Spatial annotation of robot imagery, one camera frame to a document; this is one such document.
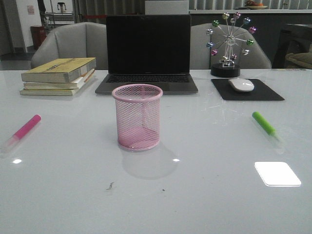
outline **gray chair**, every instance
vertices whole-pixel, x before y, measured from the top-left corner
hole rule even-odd
[[[83,22],[52,30],[31,60],[37,67],[55,59],[96,57],[97,69],[107,70],[106,25]]]
[[[211,23],[191,27],[191,69],[209,69],[211,64],[219,63],[220,57],[224,55],[225,46],[223,45],[219,48],[219,52],[216,56],[210,56],[210,49],[206,47],[206,44],[209,41],[213,43],[224,41],[224,37],[222,36],[224,33],[222,30],[228,32],[228,29],[226,25],[220,25],[220,28],[212,27]],[[207,29],[213,29],[214,33],[208,36],[206,34]],[[246,29],[239,28],[237,34],[245,32],[247,32]],[[247,46],[245,42],[240,40],[236,40],[238,45],[233,46],[234,53],[238,55],[238,62],[242,69],[270,69],[272,67],[270,60],[250,33],[245,33],[239,38],[254,40],[254,44],[251,46]],[[246,56],[241,55],[242,48],[249,49],[249,54]]]

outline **laptop keyboard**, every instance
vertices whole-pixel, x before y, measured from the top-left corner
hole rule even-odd
[[[177,74],[177,75],[164,75],[164,74],[153,74],[153,75],[114,75],[111,74],[108,83],[140,83],[140,82],[189,82],[188,75],[185,74]]]

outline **book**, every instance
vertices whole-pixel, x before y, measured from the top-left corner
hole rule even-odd
[[[94,73],[94,69],[69,83],[25,82],[24,89],[79,89]]]
[[[96,67],[96,58],[58,58],[21,74],[24,82],[69,83]]]
[[[19,93],[21,95],[35,95],[35,96],[73,96],[76,92],[78,92],[86,82],[88,82],[93,76],[94,71],[90,71],[84,77],[86,79],[83,83],[77,87],[76,89],[21,89]]]

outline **black base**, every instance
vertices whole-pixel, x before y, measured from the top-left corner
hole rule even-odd
[[[222,64],[215,63],[211,66],[211,75],[215,77],[237,77],[240,75],[240,66],[235,65],[235,67],[226,68],[222,67]]]

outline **mouse pad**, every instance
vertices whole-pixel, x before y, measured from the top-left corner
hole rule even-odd
[[[254,89],[250,92],[235,91],[230,85],[229,79],[211,79],[214,86],[224,100],[239,101],[283,101],[285,100],[270,87],[259,79],[249,79],[254,84]]]

